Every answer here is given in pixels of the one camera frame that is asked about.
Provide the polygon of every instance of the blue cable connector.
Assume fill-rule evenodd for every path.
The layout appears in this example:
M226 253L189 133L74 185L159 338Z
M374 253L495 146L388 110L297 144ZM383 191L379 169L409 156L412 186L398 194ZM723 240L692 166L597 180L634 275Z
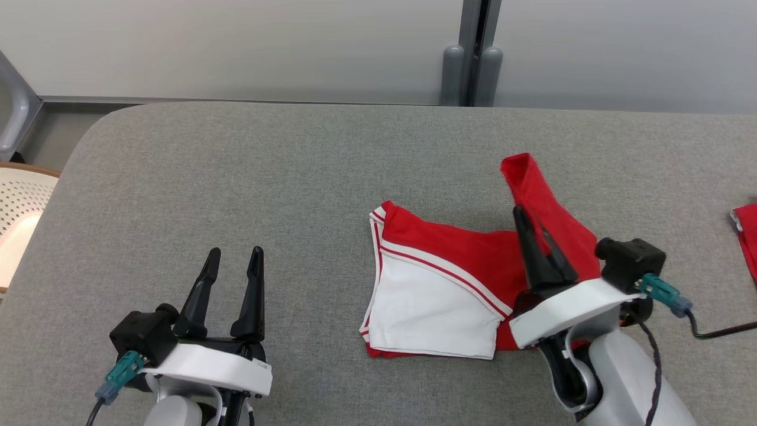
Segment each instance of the blue cable connector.
M123 354L118 363L105 376L105 383L95 392L95 398L104 399L106 406L109 406L118 396L121 389L132 380L145 367L145 359L135 351L128 351Z
M690 311L693 307L693 303L681 296L681 292L678 289L654 274L645 274L642 277L639 291L668 306L673 315L679 318L685 317L686 311Z

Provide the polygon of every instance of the gray fabric tabletop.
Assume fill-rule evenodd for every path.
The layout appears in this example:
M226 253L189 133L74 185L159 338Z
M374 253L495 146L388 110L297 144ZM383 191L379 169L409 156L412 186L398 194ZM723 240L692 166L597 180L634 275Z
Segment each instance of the gray fabric tabletop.
M513 229L502 158L531 152L597 236L644 238L705 330L757 320L727 212L757 193L757 118L594 111L187 102L114 112L84 136L0 305L0 422L84 424L132 310L180 307L222 251L210 335L238 315L266 250L270 397L257 424L571 424L536 352L371 359L368 213ZM757 332L694 340L660 307L663 372L700 425L757 423ZM645 350L638 327L627 329ZM96 421L137 425L124 390Z

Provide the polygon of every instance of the red fabric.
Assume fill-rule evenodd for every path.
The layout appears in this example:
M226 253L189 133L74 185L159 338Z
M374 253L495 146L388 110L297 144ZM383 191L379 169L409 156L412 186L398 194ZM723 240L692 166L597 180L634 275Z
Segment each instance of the red fabric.
M600 264L594 255L597 238L557 202L531 155L524 153L505 158L500 170L515 203L526 210L537 229L543 227L549 231L578 273L579 280L599 277ZM518 294L528 288L516 232L478 233L423 221L392 202L385 202L382 207L386 211L386 218L382 218L385 241L413 247L454 263L511 308ZM543 240L541 246L548 253L549 246ZM753 247L757 252L757 242ZM497 329L497 350L518 349L508 321L502 321ZM366 348L372 357L414 355L373 349L369 343Z
M739 243L744 252L749 273L757 281L757 204L745 205L734 209L743 229L739 232Z

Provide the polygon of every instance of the teal connector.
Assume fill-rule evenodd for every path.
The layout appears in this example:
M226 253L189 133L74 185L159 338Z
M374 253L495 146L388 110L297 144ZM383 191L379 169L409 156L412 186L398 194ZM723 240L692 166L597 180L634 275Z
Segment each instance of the teal connector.
M691 310L693 307L691 301L681 296L681 292L678 289L654 274L645 274L642 277L639 291L668 306L673 315L679 318L685 317L686 311Z
M118 363L105 376L105 383L120 390L126 383L136 377L139 370L145 366L145 360L135 351L128 351L123 354Z

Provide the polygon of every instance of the red and white shirt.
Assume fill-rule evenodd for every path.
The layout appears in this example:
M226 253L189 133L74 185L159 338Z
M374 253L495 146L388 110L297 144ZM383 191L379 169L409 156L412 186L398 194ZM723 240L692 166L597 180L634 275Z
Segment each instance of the red and white shirt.
M580 279L598 277L597 238L557 203L534 159L508 157L501 170L516 204L549 230ZM518 349L506 326L528 288L516 232L427 222L390 201L369 219L376 273L360 333L371 356L492 359Z

